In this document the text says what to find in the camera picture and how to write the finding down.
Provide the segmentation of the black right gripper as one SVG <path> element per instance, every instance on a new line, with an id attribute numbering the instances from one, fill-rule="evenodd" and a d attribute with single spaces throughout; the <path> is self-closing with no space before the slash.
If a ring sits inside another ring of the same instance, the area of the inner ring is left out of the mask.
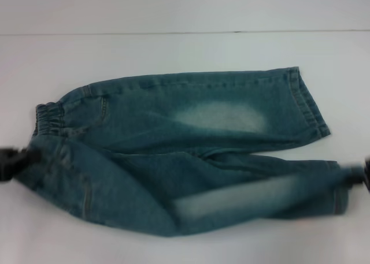
<path id="1" fill-rule="evenodd" d="M 347 187 L 361 185 L 364 183 L 368 192 L 370 192 L 370 159 L 365 160 L 364 166 L 352 165 L 345 167 L 347 171 L 347 178 L 345 184 Z"/>

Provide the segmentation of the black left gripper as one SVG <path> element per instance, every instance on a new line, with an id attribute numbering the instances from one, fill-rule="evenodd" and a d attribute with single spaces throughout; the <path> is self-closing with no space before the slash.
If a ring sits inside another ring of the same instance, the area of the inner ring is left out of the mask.
<path id="1" fill-rule="evenodd" d="M 39 150 L 23 149 L 21 152 L 13 148 L 1 149 L 1 183 L 10 181 L 16 174 L 16 165 L 19 160 L 23 165 L 32 165 L 41 160 Z"/>

